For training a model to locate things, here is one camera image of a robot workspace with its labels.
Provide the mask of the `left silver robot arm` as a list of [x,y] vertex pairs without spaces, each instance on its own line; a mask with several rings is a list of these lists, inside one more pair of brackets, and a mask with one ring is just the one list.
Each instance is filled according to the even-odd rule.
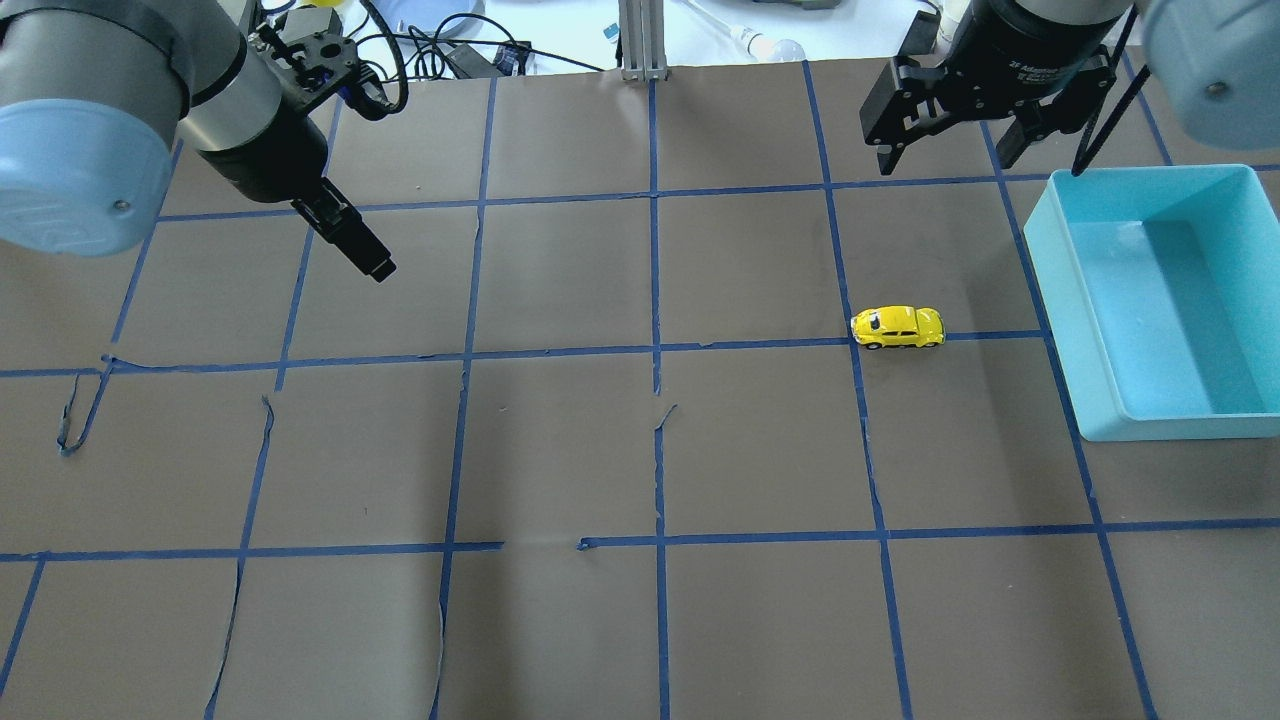
[[403,110],[344,29],[303,1],[5,1],[1,237],[96,258],[154,231],[182,141],[237,192],[291,205],[375,281],[390,251],[328,179],[311,113],[330,97],[369,120]]

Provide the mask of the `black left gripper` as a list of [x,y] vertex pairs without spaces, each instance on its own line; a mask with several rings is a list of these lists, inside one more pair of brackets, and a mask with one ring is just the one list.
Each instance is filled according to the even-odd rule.
[[364,275],[381,283],[396,270],[390,250],[324,176],[325,136],[303,113],[279,104],[248,142],[198,155],[233,188],[255,202],[289,202],[305,220]]

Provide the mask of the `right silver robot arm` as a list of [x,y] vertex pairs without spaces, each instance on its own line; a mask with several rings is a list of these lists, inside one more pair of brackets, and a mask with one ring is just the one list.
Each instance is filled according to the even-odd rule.
[[893,56],[859,117],[882,176],[927,136],[1009,119],[1000,165],[1051,135],[1079,135],[1082,174],[1148,79],[1198,143],[1277,146],[1275,1],[972,1],[934,67]]

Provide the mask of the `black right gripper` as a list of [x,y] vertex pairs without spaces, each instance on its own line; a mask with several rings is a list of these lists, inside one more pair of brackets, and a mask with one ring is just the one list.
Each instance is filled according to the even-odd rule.
[[1105,37],[1119,1],[970,1],[948,51],[927,64],[940,20],[920,13],[860,109],[861,136],[892,176],[910,143],[964,122],[1014,117],[998,167],[1060,132],[1074,135],[1115,82]]

